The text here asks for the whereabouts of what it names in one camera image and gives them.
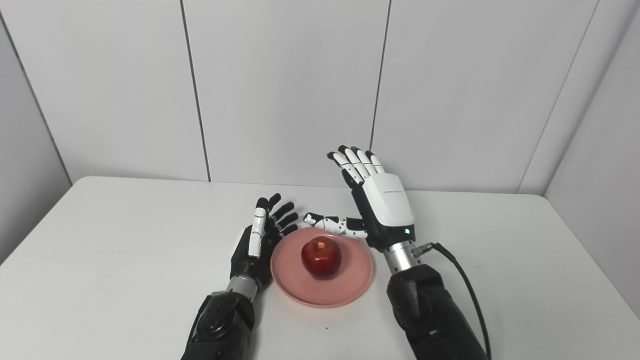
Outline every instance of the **robotic finger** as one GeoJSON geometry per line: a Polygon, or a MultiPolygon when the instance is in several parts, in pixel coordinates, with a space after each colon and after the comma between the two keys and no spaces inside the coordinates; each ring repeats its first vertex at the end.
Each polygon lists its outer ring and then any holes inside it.
{"type": "Polygon", "coordinates": [[[318,229],[347,238],[364,240],[367,237],[367,231],[362,219],[326,217],[316,213],[307,213],[303,221],[318,229]]]}

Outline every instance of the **black cable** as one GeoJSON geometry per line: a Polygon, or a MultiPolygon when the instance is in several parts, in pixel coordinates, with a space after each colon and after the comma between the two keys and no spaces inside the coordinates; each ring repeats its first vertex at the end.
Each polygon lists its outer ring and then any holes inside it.
{"type": "Polygon", "coordinates": [[[471,301],[474,303],[474,307],[476,308],[476,313],[478,314],[478,320],[480,321],[480,328],[482,329],[482,336],[484,338],[484,352],[489,360],[491,360],[491,342],[489,341],[489,332],[486,329],[486,324],[484,323],[484,316],[482,315],[482,310],[480,310],[480,303],[478,303],[478,299],[476,297],[476,292],[474,291],[473,286],[471,286],[471,282],[469,278],[465,274],[465,271],[462,270],[462,266],[456,257],[453,256],[442,244],[440,243],[430,243],[430,245],[436,249],[439,253],[444,255],[445,258],[449,259],[453,263],[453,265],[458,269],[460,276],[465,281],[467,285],[467,289],[469,290],[469,295],[471,295],[471,301]]]}

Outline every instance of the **white finger segment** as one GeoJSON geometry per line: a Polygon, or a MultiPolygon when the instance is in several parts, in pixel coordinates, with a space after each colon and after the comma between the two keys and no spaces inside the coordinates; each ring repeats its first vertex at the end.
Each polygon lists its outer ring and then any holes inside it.
{"type": "Polygon", "coordinates": [[[376,168],[377,173],[382,174],[385,172],[385,169],[382,167],[382,163],[380,163],[378,157],[373,154],[371,155],[371,163],[373,164],[373,167],[376,168]]]}
{"type": "Polygon", "coordinates": [[[263,208],[255,208],[253,224],[251,225],[251,235],[249,235],[248,255],[260,257],[260,245],[264,236],[264,225],[267,222],[267,211],[263,208]]]}
{"type": "Polygon", "coordinates": [[[307,215],[304,218],[304,222],[318,229],[322,229],[336,235],[345,236],[347,238],[360,240],[367,238],[367,232],[364,230],[348,229],[346,217],[341,218],[339,222],[335,222],[328,217],[324,217],[320,221],[315,221],[310,215],[307,215]]]}
{"type": "Polygon", "coordinates": [[[364,167],[367,169],[367,171],[369,172],[369,175],[373,175],[373,174],[377,174],[378,172],[376,171],[376,168],[373,166],[373,164],[371,163],[371,160],[369,160],[369,158],[367,157],[367,155],[364,153],[364,151],[362,150],[358,150],[358,158],[360,159],[360,162],[362,162],[362,165],[364,165],[364,167]]]}
{"type": "Polygon", "coordinates": [[[369,171],[364,167],[362,161],[358,158],[358,156],[353,152],[353,150],[346,148],[344,149],[344,153],[347,155],[347,159],[353,164],[353,166],[358,170],[358,173],[362,177],[363,180],[366,180],[369,177],[369,171]]]}
{"type": "Polygon", "coordinates": [[[353,164],[351,164],[347,160],[347,158],[344,157],[344,155],[342,155],[339,152],[334,152],[332,154],[333,154],[333,158],[339,164],[340,168],[343,170],[347,170],[347,172],[349,173],[349,175],[351,175],[351,177],[356,182],[356,184],[360,184],[361,182],[364,181],[360,176],[360,174],[358,173],[358,171],[356,170],[356,168],[353,167],[353,164]]]}

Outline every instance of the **cable connector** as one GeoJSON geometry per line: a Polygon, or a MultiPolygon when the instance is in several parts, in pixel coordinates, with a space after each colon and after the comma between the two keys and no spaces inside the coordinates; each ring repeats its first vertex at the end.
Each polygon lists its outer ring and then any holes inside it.
{"type": "Polygon", "coordinates": [[[418,246],[417,248],[411,250],[411,254],[415,258],[421,257],[423,254],[431,251],[433,249],[433,243],[426,243],[424,245],[418,246]]]}

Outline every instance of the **pink plate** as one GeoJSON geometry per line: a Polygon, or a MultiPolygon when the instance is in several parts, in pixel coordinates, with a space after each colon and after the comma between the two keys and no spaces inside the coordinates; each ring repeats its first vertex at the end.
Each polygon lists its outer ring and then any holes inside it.
{"type": "Polygon", "coordinates": [[[305,227],[287,235],[276,246],[271,272],[278,287],[293,300],[314,307],[337,307],[354,301],[369,287],[373,262],[369,249],[359,240],[305,227]],[[342,266],[331,280],[314,279],[302,265],[302,247],[317,236],[331,238],[342,251],[342,266]]]}

